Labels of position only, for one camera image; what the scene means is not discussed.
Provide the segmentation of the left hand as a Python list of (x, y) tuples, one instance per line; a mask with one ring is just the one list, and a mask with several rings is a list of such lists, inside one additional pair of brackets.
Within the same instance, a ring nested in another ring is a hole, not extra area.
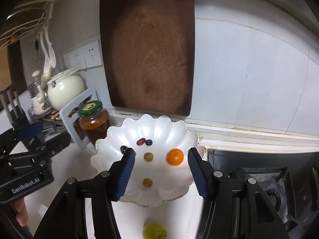
[(24, 198), (12, 203), (11, 206), (15, 210), (17, 222), (21, 227), (25, 227), (28, 223), (29, 216)]

